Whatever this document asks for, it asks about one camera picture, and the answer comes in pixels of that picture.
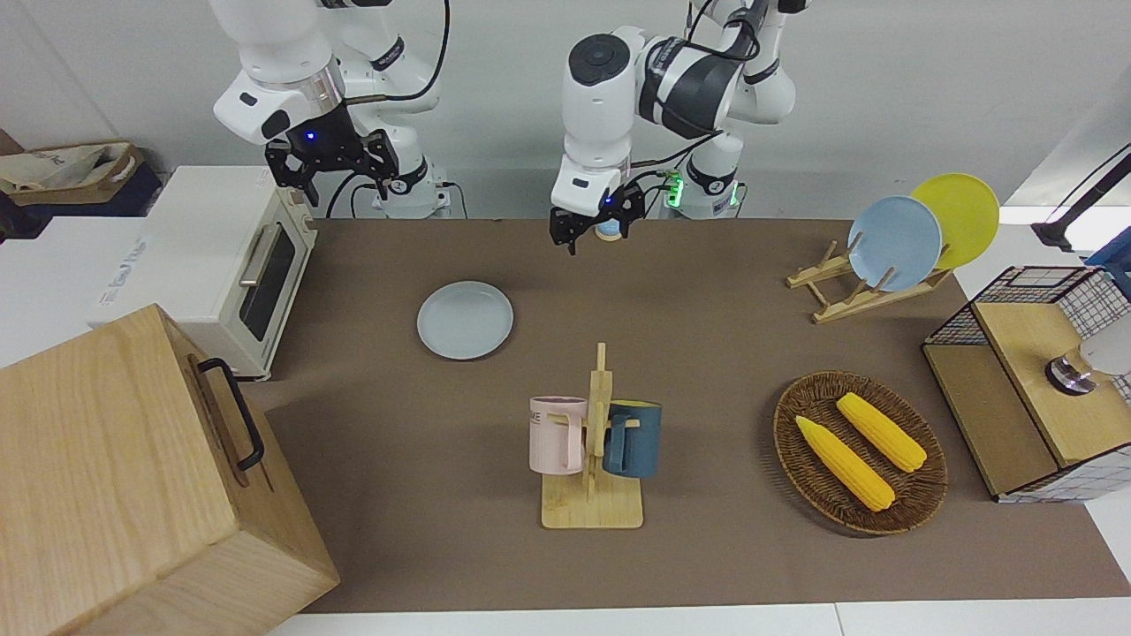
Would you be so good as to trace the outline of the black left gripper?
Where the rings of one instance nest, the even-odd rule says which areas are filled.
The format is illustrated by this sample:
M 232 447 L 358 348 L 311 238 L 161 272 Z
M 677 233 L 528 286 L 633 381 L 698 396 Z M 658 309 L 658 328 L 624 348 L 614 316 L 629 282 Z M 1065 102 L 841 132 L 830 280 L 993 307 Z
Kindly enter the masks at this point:
M 618 192 L 605 194 L 593 214 L 551 209 L 550 238 L 554 246 L 566 246 L 568 253 L 576 256 L 576 243 L 582 233 L 593 231 L 598 238 L 627 239 L 631 225 L 646 215 L 641 184 L 623 184 Z

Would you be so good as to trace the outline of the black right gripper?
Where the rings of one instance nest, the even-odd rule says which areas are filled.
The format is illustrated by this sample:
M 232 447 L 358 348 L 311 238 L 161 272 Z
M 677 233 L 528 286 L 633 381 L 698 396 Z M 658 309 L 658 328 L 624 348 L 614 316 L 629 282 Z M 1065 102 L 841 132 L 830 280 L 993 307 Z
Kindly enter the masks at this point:
M 383 201 L 391 194 L 392 180 L 400 177 L 399 157 L 388 130 L 375 129 L 361 138 L 344 104 L 294 126 L 287 130 L 286 140 L 267 141 L 267 166 L 276 184 L 297 190 L 312 206 L 320 201 L 316 172 L 351 170 L 371 178 Z

